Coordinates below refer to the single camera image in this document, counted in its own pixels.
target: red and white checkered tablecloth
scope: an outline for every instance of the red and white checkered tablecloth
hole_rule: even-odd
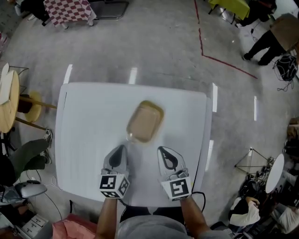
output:
[[[54,26],[96,18],[87,0],[45,0],[43,4]]]

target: green table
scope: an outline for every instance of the green table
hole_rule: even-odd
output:
[[[220,5],[226,10],[234,13],[234,16],[237,15],[242,20],[249,16],[250,7],[245,0],[209,0],[209,3],[212,8],[209,14],[215,7]]]

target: white marker cube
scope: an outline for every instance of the white marker cube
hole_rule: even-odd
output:
[[[106,198],[123,198],[130,185],[124,174],[100,175],[99,182],[99,189]]]
[[[187,198],[192,193],[190,177],[161,182],[161,185],[171,201]]]

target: plastic food container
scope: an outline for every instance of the plastic food container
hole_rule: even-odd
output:
[[[150,101],[142,101],[133,113],[127,126],[129,141],[149,142],[164,117],[164,111]]]

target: concrete floor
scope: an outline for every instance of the concrete floor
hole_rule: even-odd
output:
[[[135,84],[201,91],[208,96],[213,85],[217,86],[217,111],[213,113],[211,132],[214,144],[201,188],[207,199],[204,215],[211,225],[219,218],[227,219],[230,199],[244,179],[234,165],[249,148],[254,147],[267,157],[281,152],[288,121],[299,114],[299,88],[295,81],[293,90],[277,91],[284,83],[278,81],[272,64],[259,67],[241,59],[241,54],[254,44],[252,26],[237,29],[228,22],[231,14],[221,15],[221,9],[216,9],[208,15],[206,1],[197,0],[197,5],[199,24],[193,0],[134,0],[121,20],[97,21],[93,27],[78,22],[63,30],[52,24],[43,27],[38,20],[23,20],[2,59],[11,65],[29,67],[21,74],[21,84],[27,86],[27,91],[39,91],[43,101],[54,105],[69,64],[73,65],[70,82],[128,83],[135,70]],[[269,23],[260,24],[253,36],[259,38],[268,27]],[[204,55],[234,65],[257,79],[203,57],[199,28]],[[37,124],[54,130],[55,117],[55,110],[43,109]],[[43,136],[41,130],[19,123],[15,126],[12,141],[16,146]],[[53,141],[53,163],[40,171],[45,184],[50,184],[56,175],[54,148]],[[38,178],[34,171],[28,175]],[[23,173],[21,180],[26,179]],[[91,220],[97,219],[102,203],[47,187],[47,194],[63,217],[72,200]],[[200,196],[196,200],[201,206]],[[51,221],[60,219],[45,195],[32,202],[44,217]]]

